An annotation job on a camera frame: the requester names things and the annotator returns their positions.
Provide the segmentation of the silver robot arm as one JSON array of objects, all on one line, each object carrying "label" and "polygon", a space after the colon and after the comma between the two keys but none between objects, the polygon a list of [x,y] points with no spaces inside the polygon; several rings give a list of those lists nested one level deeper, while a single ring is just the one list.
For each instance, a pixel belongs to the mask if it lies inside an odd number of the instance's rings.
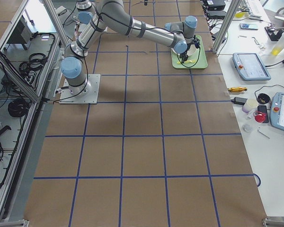
[{"label": "silver robot arm", "polygon": [[91,0],[76,0],[76,8],[78,11],[87,11],[93,9],[95,3]]},{"label": "silver robot arm", "polygon": [[75,41],[66,46],[60,66],[71,97],[85,95],[90,90],[91,83],[82,67],[86,65],[85,58],[90,46],[107,28],[125,36],[132,35],[169,47],[181,57],[181,63],[187,60],[187,52],[192,45],[200,47],[195,35],[197,18],[194,16],[186,17],[183,22],[166,23],[161,28],[134,19],[125,11],[121,0],[103,0],[98,5],[89,0],[78,0],[76,7],[78,19],[86,27]]}]

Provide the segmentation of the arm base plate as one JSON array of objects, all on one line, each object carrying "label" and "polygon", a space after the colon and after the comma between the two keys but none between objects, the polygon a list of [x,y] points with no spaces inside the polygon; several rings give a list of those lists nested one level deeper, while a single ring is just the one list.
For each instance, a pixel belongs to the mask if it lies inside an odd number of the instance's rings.
[{"label": "arm base plate", "polygon": [[67,79],[65,79],[63,86],[68,88],[61,91],[59,103],[63,105],[96,105],[100,78],[100,74],[88,74],[88,80],[79,87],[70,86]]},{"label": "arm base plate", "polygon": [[80,24],[79,27],[78,27],[78,34],[82,33],[83,30],[86,28],[86,24]]}]

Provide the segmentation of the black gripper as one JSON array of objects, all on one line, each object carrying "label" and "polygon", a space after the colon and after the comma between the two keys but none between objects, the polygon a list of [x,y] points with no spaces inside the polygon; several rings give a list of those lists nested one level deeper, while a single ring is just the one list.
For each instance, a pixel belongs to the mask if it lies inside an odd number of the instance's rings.
[{"label": "black gripper", "polygon": [[[194,44],[197,49],[200,49],[200,39],[199,39],[196,35],[194,35],[194,37],[193,37],[193,39],[192,39],[192,42],[191,42],[190,44],[188,44],[187,50],[190,48],[190,46],[191,46],[192,44]],[[187,59],[188,59],[188,57],[189,57],[189,56],[186,54],[186,51],[185,51],[184,53],[181,53],[180,56],[179,56],[179,57],[180,57],[180,60],[181,60],[181,63],[184,63],[185,61],[187,61]]]}]

